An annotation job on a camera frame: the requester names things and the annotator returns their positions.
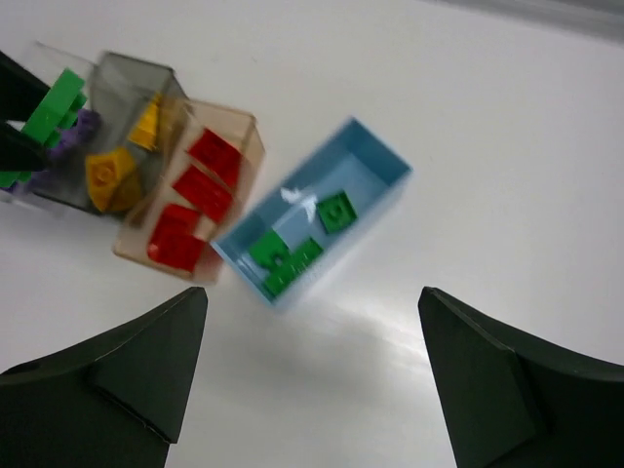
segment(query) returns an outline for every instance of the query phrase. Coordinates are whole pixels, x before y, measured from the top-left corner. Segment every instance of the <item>blue plastic container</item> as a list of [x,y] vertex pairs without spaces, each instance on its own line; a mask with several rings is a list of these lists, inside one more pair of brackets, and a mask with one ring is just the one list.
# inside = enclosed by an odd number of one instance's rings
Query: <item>blue plastic container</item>
[[[212,245],[266,303],[283,306],[353,245],[357,231],[377,221],[410,173],[411,167],[405,161],[352,119]],[[328,234],[316,204],[341,191],[358,218],[347,228]],[[276,297],[262,285],[269,271],[249,255],[250,247],[271,229],[291,251],[310,237],[324,249]]]

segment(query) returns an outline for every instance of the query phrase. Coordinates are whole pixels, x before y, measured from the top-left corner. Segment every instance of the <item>yellow block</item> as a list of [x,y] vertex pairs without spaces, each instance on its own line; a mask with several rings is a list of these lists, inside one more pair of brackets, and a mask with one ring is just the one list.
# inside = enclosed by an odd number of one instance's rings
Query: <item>yellow block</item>
[[90,154],[85,165],[89,197],[101,212],[128,210],[140,200],[137,164],[128,149]]
[[130,141],[149,151],[156,149],[158,135],[158,114],[160,112],[160,94],[147,105],[138,123],[130,134]]

